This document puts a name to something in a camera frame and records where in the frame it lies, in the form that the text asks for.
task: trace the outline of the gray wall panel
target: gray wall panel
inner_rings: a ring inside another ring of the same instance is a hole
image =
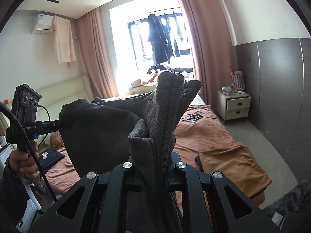
[[[298,123],[303,66],[298,38],[258,42],[261,93],[258,128],[284,157]]]
[[[304,95],[297,129],[284,159],[298,181],[311,183],[311,39],[301,39]]]
[[[257,126],[257,114],[260,96],[260,69],[257,43],[248,43],[235,47],[238,70],[243,71],[246,92],[251,95],[248,120]]]

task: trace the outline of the white towel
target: white towel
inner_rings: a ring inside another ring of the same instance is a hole
[[[55,55],[58,65],[61,63],[69,63],[72,68],[76,65],[76,54],[73,47],[73,35],[71,32],[71,24],[68,19],[55,16]]]

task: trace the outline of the human hand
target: human hand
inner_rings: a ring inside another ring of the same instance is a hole
[[[38,151],[38,144],[37,142],[32,142],[32,149],[36,155],[36,157],[39,159]],[[30,152],[22,152],[22,151],[15,151],[11,152],[10,158],[9,158],[9,168],[13,175],[20,176],[21,174],[25,174],[27,178],[34,179],[38,177],[38,167],[32,158]]]

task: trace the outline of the gray fuzzy rug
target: gray fuzzy rug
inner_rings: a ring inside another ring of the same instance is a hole
[[[302,180],[283,197],[263,209],[264,213],[272,218],[275,212],[285,216],[291,212],[301,213],[311,200],[311,188],[306,180]]]

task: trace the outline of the black coat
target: black coat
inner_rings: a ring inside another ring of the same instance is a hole
[[[157,65],[170,61],[170,53],[164,25],[159,21],[155,14],[148,16],[148,24],[148,42],[151,42],[154,64]]]

